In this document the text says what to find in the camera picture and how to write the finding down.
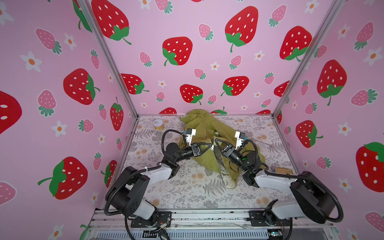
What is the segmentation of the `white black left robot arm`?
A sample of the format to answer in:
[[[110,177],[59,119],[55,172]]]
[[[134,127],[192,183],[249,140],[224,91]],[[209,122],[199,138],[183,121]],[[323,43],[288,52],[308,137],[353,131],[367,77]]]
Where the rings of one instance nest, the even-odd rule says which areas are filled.
[[[158,219],[158,209],[144,199],[147,187],[173,178],[180,169],[178,162],[200,157],[211,148],[211,143],[193,143],[182,149],[178,144],[170,143],[164,151],[162,161],[155,167],[142,170],[125,168],[106,194],[104,214],[136,216],[153,225]]]

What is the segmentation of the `green zip-up jacket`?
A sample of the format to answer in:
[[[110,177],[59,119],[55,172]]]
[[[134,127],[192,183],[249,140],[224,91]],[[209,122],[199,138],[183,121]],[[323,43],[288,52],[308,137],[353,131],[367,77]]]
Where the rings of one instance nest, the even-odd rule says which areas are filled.
[[[220,173],[225,186],[234,189],[239,176],[247,185],[259,188],[259,172],[264,169],[265,157],[260,148],[246,136],[219,121],[205,110],[192,110],[181,118],[184,130],[195,129],[193,143],[211,144],[208,150],[193,159],[207,169]]]

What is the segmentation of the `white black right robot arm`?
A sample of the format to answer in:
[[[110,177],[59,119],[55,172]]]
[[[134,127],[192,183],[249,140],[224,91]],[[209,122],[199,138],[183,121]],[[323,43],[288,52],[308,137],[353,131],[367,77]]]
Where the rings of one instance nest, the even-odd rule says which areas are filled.
[[[220,153],[243,171],[244,181],[251,187],[268,188],[292,195],[288,200],[273,200],[265,209],[266,221],[273,225],[286,218],[308,218],[315,223],[339,223],[344,219],[344,211],[337,196],[311,172],[298,175],[271,172],[262,162],[257,147],[242,154],[247,144],[245,140],[239,147],[215,139]]]

